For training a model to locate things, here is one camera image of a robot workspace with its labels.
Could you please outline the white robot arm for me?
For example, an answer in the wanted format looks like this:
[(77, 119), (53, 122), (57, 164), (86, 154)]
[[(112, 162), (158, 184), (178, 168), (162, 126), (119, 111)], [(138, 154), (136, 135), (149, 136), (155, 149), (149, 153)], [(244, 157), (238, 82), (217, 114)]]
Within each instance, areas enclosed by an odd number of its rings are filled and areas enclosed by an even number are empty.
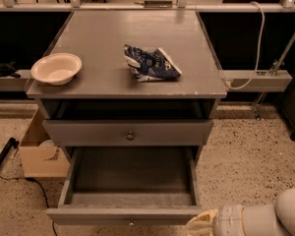
[(275, 204), (208, 209), (186, 224), (187, 236), (295, 236), (295, 188)]

